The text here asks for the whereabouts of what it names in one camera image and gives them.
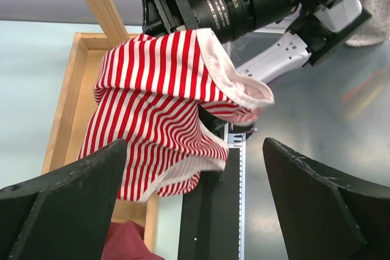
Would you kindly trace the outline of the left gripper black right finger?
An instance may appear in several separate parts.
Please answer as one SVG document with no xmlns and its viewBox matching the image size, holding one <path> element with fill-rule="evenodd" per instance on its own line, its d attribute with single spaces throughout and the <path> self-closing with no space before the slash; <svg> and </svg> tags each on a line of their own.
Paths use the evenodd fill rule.
<svg viewBox="0 0 390 260">
<path fill-rule="evenodd" d="M 263 156 L 289 259 L 389 259 L 389 187 L 274 138 Z"/>
</svg>

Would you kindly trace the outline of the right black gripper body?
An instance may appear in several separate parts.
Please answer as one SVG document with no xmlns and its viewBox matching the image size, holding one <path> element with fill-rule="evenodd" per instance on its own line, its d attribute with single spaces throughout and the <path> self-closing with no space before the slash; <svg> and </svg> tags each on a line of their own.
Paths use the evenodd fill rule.
<svg viewBox="0 0 390 260">
<path fill-rule="evenodd" d="M 154 37 L 195 28 L 188 0 L 141 0 L 143 33 Z"/>
</svg>

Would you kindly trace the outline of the red white striped tank top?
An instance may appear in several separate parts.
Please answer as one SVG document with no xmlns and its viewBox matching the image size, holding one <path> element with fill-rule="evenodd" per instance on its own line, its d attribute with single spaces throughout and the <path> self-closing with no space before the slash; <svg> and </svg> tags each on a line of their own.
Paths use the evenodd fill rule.
<svg viewBox="0 0 390 260">
<path fill-rule="evenodd" d="M 141 34 L 109 50 L 93 88 L 97 109 L 80 157 L 127 142 L 118 198 L 185 194 L 203 171 L 222 171 L 225 141 L 200 120 L 204 109 L 231 124 L 253 124 L 274 103 L 267 84 L 239 74 L 211 29 Z"/>
</svg>

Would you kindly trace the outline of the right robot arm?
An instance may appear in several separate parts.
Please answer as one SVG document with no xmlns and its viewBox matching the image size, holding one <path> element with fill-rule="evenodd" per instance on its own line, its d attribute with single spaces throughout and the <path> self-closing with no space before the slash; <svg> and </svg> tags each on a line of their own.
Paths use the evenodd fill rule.
<svg viewBox="0 0 390 260">
<path fill-rule="evenodd" d="M 143 32 L 161 36 L 210 28 L 221 43 L 272 24 L 285 28 L 269 49 L 238 68 L 268 83 L 325 60 L 371 14 L 359 0 L 142 0 Z"/>
</svg>

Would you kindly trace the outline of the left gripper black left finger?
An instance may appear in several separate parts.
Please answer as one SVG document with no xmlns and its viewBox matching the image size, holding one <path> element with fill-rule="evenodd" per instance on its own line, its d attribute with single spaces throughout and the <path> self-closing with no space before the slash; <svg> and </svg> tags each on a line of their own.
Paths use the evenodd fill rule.
<svg viewBox="0 0 390 260">
<path fill-rule="evenodd" d="M 100 259 L 127 144 L 1 189 L 1 259 Z"/>
</svg>

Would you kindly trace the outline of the maroon tank top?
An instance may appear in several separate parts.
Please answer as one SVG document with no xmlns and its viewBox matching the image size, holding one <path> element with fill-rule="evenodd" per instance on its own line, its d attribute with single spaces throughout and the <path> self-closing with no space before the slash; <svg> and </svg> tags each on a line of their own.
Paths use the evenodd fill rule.
<svg viewBox="0 0 390 260">
<path fill-rule="evenodd" d="M 161 256 L 151 252 L 143 241 L 144 228 L 129 220 L 124 223 L 111 222 L 102 260 L 159 260 Z"/>
</svg>

